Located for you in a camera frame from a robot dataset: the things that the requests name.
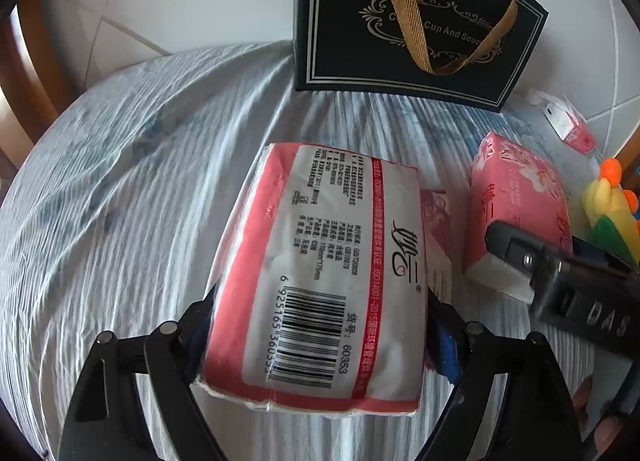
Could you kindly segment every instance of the metal screw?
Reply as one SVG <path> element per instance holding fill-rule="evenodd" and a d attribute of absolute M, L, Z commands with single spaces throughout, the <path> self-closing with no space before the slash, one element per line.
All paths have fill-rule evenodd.
<path fill-rule="evenodd" d="M 103 331 L 98 335 L 98 338 L 95 339 L 95 341 L 98 344 L 108 344 L 109 342 L 111 342 L 112 338 L 113 338 L 113 333 L 111 331 Z"/>
<path fill-rule="evenodd" d="M 160 332 L 163 335 L 172 335 L 178 330 L 178 325 L 173 320 L 162 322 L 160 325 Z"/>
<path fill-rule="evenodd" d="M 530 253 L 525 253 L 524 257 L 522 258 L 522 265 L 527 269 L 533 266 L 533 255 L 531 255 Z"/>
<path fill-rule="evenodd" d="M 466 324 L 466 332 L 469 335 L 481 335 L 484 332 L 484 326 L 475 320 Z"/>

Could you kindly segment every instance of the red stripe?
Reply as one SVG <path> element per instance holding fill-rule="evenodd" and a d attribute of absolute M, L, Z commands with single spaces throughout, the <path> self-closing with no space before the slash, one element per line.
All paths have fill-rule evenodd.
<path fill-rule="evenodd" d="M 373 175 L 373 223 L 371 244 L 371 274 L 369 278 L 369 306 L 362 339 L 360 367 L 351 397 L 363 399 L 376 363 L 380 316 L 382 316 L 382 285 L 385 275 L 385 189 L 382 181 L 382 162 L 371 158 Z"/>

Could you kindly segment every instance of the black gift bag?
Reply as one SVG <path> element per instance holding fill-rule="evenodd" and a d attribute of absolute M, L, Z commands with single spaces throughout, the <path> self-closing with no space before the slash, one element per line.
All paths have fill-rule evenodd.
<path fill-rule="evenodd" d="M 296 0 L 295 86 L 499 111 L 546 16 L 535 0 Z"/>

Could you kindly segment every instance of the brand logo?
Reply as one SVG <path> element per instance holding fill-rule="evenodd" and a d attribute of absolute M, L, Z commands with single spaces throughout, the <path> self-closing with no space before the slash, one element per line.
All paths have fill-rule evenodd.
<path fill-rule="evenodd" d="M 391 238 L 399 251 L 391 256 L 391 266 L 398 277 L 407 277 L 410 284 L 418 282 L 418 237 L 411 230 L 398 228 L 394 221 Z"/>

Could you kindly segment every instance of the finger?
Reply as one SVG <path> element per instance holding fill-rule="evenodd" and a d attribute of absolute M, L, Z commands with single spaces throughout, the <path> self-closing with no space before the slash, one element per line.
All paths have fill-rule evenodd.
<path fill-rule="evenodd" d="M 606 417 L 598 424 L 596 432 L 593 434 L 593 440 L 599 453 L 609 448 L 622 430 L 623 425 L 624 422 L 619 416 Z"/>
<path fill-rule="evenodd" d="M 578 390 L 571 397 L 574 409 L 584 409 L 591 395 L 591 377 L 585 378 Z"/>

